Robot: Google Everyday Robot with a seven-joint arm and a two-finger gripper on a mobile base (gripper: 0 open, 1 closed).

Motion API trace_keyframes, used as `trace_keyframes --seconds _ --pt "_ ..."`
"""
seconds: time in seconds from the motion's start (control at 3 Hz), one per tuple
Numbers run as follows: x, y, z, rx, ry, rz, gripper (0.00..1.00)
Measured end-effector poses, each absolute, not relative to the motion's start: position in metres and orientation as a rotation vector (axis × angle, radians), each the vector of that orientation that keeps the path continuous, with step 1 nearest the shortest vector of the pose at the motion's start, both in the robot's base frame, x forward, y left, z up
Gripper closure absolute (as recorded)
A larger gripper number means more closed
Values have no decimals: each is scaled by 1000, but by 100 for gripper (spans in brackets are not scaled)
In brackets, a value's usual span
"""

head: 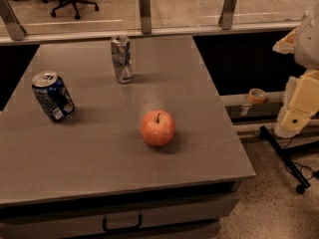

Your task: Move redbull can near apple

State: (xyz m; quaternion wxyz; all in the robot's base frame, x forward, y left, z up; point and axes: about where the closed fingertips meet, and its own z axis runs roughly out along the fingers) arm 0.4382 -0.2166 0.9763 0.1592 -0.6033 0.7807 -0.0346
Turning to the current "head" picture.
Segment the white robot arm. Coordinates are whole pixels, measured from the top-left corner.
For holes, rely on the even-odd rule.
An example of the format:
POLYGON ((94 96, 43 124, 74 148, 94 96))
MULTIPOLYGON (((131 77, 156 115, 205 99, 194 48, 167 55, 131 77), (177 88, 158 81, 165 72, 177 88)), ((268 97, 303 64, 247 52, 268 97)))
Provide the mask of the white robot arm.
POLYGON ((301 24, 272 50, 293 54, 295 63, 305 69, 299 78, 289 77, 274 129, 279 137, 290 138, 319 112, 319 4, 306 11, 301 24))

